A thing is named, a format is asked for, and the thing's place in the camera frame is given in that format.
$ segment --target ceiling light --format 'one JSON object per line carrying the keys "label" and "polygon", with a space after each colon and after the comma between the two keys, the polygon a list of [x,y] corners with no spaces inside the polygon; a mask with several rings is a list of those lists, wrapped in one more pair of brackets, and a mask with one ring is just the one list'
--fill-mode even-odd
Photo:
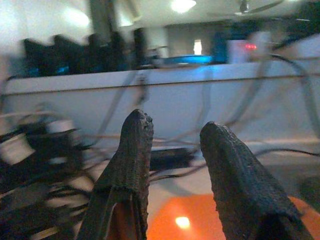
{"label": "ceiling light", "polygon": [[181,229],[188,229],[190,228],[190,221],[189,218],[186,216],[180,216],[175,219],[175,223],[179,226]]}
{"label": "ceiling light", "polygon": [[66,8],[64,17],[68,22],[78,27],[87,27],[90,24],[89,17],[84,12],[75,8]]}
{"label": "ceiling light", "polygon": [[171,3],[171,8],[173,11],[183,14],[188,12],[196,4],[197,2],[195,0],[174,0]]}

